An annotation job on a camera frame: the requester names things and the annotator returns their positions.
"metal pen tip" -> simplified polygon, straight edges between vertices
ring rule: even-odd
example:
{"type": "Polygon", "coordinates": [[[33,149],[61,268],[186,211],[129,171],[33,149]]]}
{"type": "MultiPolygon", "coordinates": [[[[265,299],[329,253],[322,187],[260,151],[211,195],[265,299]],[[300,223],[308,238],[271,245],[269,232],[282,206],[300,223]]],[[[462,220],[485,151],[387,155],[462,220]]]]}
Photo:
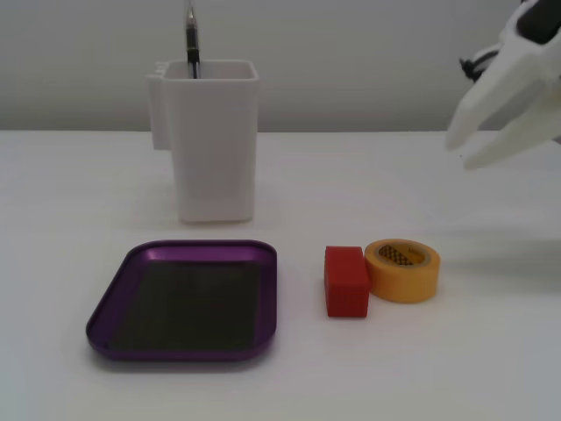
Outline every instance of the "metal pen tip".
{"type": "Polygon", "coordinates": [[[196,26],[195,8],[190,1],[187,1],[187,26],[196,26]]]}

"red cube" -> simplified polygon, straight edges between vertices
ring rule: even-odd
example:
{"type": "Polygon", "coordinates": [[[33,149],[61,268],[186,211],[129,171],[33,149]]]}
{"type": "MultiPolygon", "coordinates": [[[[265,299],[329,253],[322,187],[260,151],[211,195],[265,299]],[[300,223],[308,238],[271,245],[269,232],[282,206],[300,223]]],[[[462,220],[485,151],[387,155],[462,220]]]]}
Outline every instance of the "red cube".
{"type": "Polygon", "coordinates": [[[361,247],[325,249],[325,302],[330,318],[365,318],[370,281],[361,247]]]}

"white pen holder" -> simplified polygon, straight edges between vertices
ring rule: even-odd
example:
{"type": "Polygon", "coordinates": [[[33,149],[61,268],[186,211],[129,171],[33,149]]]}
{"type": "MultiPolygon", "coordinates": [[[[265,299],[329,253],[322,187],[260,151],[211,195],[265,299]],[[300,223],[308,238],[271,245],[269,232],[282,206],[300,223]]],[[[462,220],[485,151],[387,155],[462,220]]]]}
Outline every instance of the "white pen holder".
{"type": "Polygon", "coordinates": [[[154,149],[172,153],[180,219],[251,219],[259,77],[249,61],[156,63],[147,76],[154,149]]]}

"yellow tape roll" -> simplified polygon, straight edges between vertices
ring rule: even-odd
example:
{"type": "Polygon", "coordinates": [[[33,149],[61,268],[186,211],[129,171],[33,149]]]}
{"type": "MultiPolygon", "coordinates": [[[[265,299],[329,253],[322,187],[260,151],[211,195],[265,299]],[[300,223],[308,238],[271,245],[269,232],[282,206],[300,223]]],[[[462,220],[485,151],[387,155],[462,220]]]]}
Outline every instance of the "yellow tape roll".
{"type": "Polygon", "coordinates": [[[383,239],[365,250],[371,292],[396,303],[420,303],[437,292],[440,256],[408,239],[383,239]]]}

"purple tray rim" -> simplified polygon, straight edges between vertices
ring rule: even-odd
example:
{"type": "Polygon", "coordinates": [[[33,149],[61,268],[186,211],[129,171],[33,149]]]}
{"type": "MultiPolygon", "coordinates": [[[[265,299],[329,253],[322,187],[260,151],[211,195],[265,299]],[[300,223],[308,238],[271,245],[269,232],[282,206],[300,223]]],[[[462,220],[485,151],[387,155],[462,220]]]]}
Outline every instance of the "purple tray rim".
{"type": "Polygon", "coordinates": [[[86,336],[88,342],[92,349],[100,353],[103,357],[110,360],[136,360],[136,361],[241,361],[249,360],[256,357],[257,355],[263,353],[273,342],[274,335],[276,333],[276,277],[277,277],[277,252],[271,245],[254,239],[163,239],[149,241],[132,248],[125,257],[119,269],[115,273],[115,276],[110,282],[110,285],[103,293],[102,299],[97,304],[94,312],[89,318],[86,324],[86,336]],[[262,338],[256,341],[255,345],[251,349],[246,349],[242,351],[116,351],[108,350],[107,348],[100,346],[91,337],[91,327],[96,322],[99,313],[103,310],[103,306],[106,304],[108,298],[110,297],[113,288],[117,284],[119,278],[127,268],[131,259],[137,256],[139,253],[157,247],[206,247],[206,246],[231,246],[231,247],[255,247],[270,253],[273,256],[273,269],[274,269],[274,317],[273,320],[269,320],[269,331],[265,337],[260,335],[262,338]]]}

